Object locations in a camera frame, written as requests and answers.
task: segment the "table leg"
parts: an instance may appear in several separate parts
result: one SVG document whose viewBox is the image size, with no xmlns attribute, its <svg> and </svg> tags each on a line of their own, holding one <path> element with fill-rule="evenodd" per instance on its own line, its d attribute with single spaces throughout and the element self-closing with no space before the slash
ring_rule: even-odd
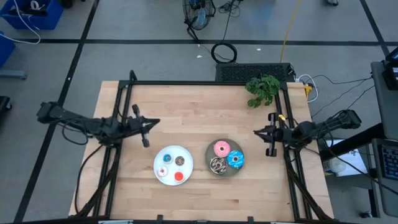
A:
<svg viewBox="0 0 398 224">
<path fill-rule="evenodd" d="M 379 123 L 367 130 L 356 134 L 344 141 L 341 141 L 333 145 L 330 150 L 337 156 L 346 154 L 353 149 L 357 149 L 365 144 L 369 144 L 372 139 L 379 138 L 384 139 L 384 130 L 382 123 Z M 320 151 L 320 156 L 322 161 L 327 161 L 334 157 L 334 155 L 329 150 Z"/>
</svg>

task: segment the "gray plate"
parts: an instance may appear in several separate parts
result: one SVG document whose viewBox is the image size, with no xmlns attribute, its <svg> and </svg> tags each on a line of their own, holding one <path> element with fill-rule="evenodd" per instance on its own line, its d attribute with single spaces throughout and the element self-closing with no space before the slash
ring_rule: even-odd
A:
<svg viewBox="0 0 398 224">
<path fill-rule="evenodd" d="M 240 152 L 242 152 L 242 154 L 244 156 L 243 150 L 242 150 L 241 146 L 239 146 L 236 142 L 234 142 L 230 139 L 217 139 L 217 140 L 213 141 L 212 143 L 210 143 L 210 145 L 207 147 L 207 150 L 205 153 L 205 162 L 206 162 L 206 165 L 207 165 L 207 168 L 209 169 L 209 171 L 218 177 L 232 177 L 233 175 L 237 174 L 243 168 L 244 164 L 241 168 L 234 169 L 234 168 L 230 167 L 227 163 L 225 173 L 220 174 L 220 175 L 215 174 L 210 170 L 210 161 L 212 160 L 212 158 L 217 157 L 217 155 L 214 153 L 214 145 L 218 141 L 226 141 L 229 144 L 229 146 L 231 147 L 231 152 L 232 151 L 240 151 Z"/>
</svg>

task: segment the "pink donut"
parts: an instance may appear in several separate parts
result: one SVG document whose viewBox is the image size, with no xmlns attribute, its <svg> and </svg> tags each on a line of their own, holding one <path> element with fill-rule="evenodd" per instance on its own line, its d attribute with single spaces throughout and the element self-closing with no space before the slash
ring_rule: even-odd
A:
<svg viewBox="0 0 398 224">
<path fill-rule="evenodd" d="M 231 148 L 227 142 L 218 141 L 214 145 L 214 153 L 219 157 L 226 157 L 228 156 Z"/>
</svg>

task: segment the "blue bin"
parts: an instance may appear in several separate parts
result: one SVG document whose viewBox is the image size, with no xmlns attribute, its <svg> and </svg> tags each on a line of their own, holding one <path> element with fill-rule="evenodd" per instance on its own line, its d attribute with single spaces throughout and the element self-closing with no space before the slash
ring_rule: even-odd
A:
<svg viewBox="0 0 398 224">
<path fill-rule="evenodd" d="M 30 0 L 16 0 L 19 9 L 25 4 L 30 5 Z M 59 0 L 36 0 L 39 5 L 45 4 L 47 6 L 47 16 L 23 16 L 22 19 L 30 26 L 39 28 L 40 30 L 53 30 L 57 26 L 58 21 L 63 12 L 63 7 L 60 5 Z M 14 0 L 7 0 L 2 9 L 0 10 L 0 17 L 3 17 L 15 29 L 28 29 L 21 21 L 18 15 L 10 15 L 8 12 L 14 8 Z"/>
<path fill-rule="evenodd" d="M 0 36 L 0 68 L 6 63 L 14 48 L 15 44 L 11 40 Z"/>
</svg>

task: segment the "yellow cable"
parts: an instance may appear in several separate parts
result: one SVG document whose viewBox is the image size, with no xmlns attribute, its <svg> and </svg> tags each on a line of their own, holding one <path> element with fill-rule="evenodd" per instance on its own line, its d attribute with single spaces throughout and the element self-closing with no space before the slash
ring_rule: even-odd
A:
<svg viewBox="0 0 398 224">
<path fill-rule="evenodd" d="M 279 63 L 282 63 L 282 59 L 283 59 L 283 57 L 284 57 L 284 50 L 285 50 L 285 44 L 286 44 L 287 36 L 289 35 L 289 32 L 290 32 L 290 30 L 291 30 L 292 27 L 293 27 L 294 19 L 296 18 L 297 11 L 299 10 L 300 5 L 301 5 L 301 0 L 297 0 L 296 7 L 295 7 L 294 12 L 293 12 L 293 16 L 292 16 L 292 18 L 291 18 L 291 20 L 290 20 L 290 22 L 289 22 L 289 28 L 288 28 L 287 31 L 286 31 L 286 35 L 285 35 L 285 39 L 284 39 L 284 44 L 283 44 L 283 46 L 282 46 L 282 52 L 280 53 L 280 61 L 279 61 Z"/>
</svg>

